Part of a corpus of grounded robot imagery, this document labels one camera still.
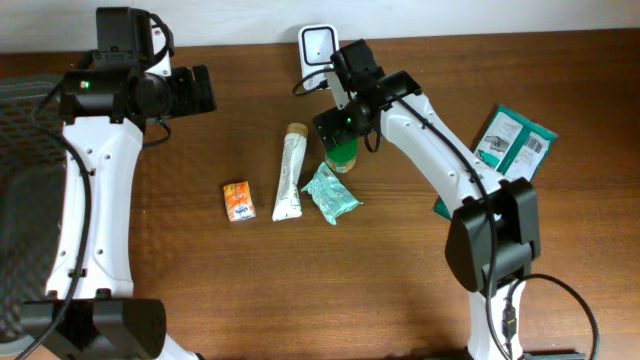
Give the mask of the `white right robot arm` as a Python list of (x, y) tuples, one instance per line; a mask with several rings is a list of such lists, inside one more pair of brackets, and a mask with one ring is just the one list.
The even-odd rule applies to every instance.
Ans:
[(482, 162), (440, 119), (421, 86), (405, 71), (385, 73), (364, 40), (335, 51), (329, 62), (336, 105), (313, 120), (324, 148), (374, 134), (411, 160), (451, 217), (445, 258), (469, 294), (468, 358), (521, 358), (519, 302), (541, 252), (534, 187)]

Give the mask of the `green 3M wipes packet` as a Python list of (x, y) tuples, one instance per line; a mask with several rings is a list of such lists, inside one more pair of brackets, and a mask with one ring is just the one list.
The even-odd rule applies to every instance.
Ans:
[(519, 113), (496, 105), (470, 149), (429, 104), (418, 122), (418, 152), (410, 157), (438, 193), (432, 211), (451, 220), (466, 200), (494, 195), (503, 181), (532, 180), (558, 135)]

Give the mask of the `white barcode scanner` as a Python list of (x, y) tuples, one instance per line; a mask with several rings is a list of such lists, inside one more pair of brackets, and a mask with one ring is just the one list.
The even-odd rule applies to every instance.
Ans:
[(295, 94), (328, 89), (326, 73), (320, 70), (333, 67), (330, 57), (339, 48), (336, 28), (329, 24), (303, 26), (298, 31), (298, 48), (302, 79)]

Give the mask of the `white tube with tan cap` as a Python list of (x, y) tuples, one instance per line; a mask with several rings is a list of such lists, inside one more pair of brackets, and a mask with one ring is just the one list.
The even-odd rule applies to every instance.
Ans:
[(284, 137), (280, 178), (272, 220), (274, 222), (298, 218), (302, 206), (298, 193), (298, 181), (306, 152), (308, 128), (301, 123), (287, 126)]

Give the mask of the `grey plastic basket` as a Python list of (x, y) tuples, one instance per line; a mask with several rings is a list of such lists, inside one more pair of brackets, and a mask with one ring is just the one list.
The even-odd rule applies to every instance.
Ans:
[(46, 298), (60, 237), (65, 155), (30, 125), (30, 113), (60, 81), (1, 81), (1, 344), (22, 340), (25, 302)]

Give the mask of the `mint green small packet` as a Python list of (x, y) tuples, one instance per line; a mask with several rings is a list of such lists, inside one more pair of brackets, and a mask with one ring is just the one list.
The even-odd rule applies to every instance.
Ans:
[(312, 197), (325, 220), (331, 225), (337, 224), (339, 216), (354, 210), (362, 204), (341, 184), (325, 162), (318, 167), (312, 179), (301, 191), (308, 193)]

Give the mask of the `green lid jar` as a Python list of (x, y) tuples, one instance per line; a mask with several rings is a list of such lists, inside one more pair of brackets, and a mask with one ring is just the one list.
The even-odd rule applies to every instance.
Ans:
[(352, 140), (348, 143), (337, 145), (333, 150), (325, 155), (325, 163), (336, 173), (347, 173), (356, 164), (358, 154), (358, 141)]

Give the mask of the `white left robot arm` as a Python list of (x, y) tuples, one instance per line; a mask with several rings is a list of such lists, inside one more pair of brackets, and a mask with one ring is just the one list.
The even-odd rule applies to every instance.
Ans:
[(96, 11), (97, 46), (49, 92), (66, 155), (59, 245), (46, 296), (21, 317), (27, 350), (61, 359), (189, 359), (158, 299), (137, 299), (129, 261), (136, 163), (149, 124), (216, 108), (206, 66), (173, 67), (174, 37), (156, 14)]

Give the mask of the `small orange box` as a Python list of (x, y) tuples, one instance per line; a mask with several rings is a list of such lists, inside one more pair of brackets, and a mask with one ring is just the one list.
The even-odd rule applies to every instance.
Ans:
[(247, 181), (224, 185), (223, 193), (227, 215), (231, 222), (248, 220), (256, 216)]

